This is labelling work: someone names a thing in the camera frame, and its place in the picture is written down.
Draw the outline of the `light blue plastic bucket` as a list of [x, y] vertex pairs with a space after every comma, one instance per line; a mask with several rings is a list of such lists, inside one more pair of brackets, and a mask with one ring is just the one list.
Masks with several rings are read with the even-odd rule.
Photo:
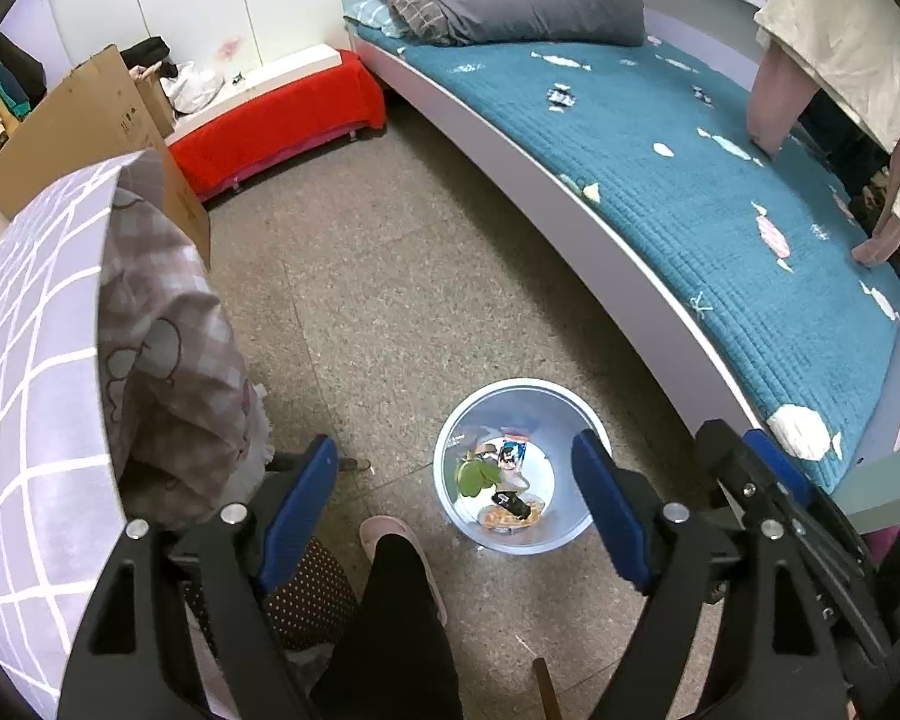
[[[488, 550], [532, 556], [559, 550], [592, 525], [572, 473], [572, 447], [590, 431], [610, 438], [588, 403], [541, 379], [491, 383], [466, 397], [443, 423], [432, 452], [434, 488], [460, 533]], [[467, 455], [493, 461], [500, 479], [463, 497], [455, 473]]]

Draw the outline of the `white plastic bag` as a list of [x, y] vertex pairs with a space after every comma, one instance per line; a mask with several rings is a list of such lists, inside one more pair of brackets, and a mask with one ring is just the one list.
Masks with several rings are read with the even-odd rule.
[[191, 115], [209, 106], [226, 84], [226, 77], [212, 67], [185, 62], [175, 76], [162, 76], [160, 86], [178, 115]]

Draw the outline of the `beige hanging sweater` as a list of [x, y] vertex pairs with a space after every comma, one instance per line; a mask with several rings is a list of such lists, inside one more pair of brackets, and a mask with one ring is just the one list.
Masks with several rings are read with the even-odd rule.
[[766, 0], [764, 57], [749, 135], [775, 154], [814, 94], [826, 93], [891, 156], [891, 220], [900, 226], [900, 9], [894, 0]]

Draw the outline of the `person's black trouser leg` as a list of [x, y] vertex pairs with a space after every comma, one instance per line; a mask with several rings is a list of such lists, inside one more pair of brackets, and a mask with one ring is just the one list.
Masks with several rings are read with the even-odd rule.
[[419, 551], [382, 536], [361, 604], [310, 691], [322, 718], [460, 718], [460, 681]]

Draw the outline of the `grey checked tablecloth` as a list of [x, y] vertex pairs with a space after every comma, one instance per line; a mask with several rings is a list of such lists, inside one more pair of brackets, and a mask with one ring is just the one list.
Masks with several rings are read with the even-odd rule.
[[98, 383], [98, 285], [118, 211], [162, 205], [150, 151], [42, 190], [0, 238], [0, 673], [55, 717], [71, 645], [123, 532]]

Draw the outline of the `large cardboard box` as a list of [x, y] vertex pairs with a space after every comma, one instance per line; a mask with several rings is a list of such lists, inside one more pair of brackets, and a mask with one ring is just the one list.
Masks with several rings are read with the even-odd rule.
[[113, 46], [69, 71], [0, 151], [0, 210], [14, 218], [45, 187], [100, 161], [152, 149], [159, 156], [164, 213], [205, 260], [209, 216], [176, 165], [164, 137]]

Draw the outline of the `red covered bench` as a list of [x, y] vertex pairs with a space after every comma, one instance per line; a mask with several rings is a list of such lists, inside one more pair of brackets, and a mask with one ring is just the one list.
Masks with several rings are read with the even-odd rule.
[[382, 88], [345, 50], [340, 65], [239, 104], [169, 149], [196, 197], [207, 202], [297, 154], [385, 124]]

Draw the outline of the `plaid cloth under table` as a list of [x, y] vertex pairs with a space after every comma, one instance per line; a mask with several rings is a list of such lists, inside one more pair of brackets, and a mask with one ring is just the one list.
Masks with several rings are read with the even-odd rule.
[[103, 424], [128, 517], [183, 528], [249, 500], [274, 457], [266, 392], [196, 244], [162, 208], [164, 166], [121, 166], [98, 280]]

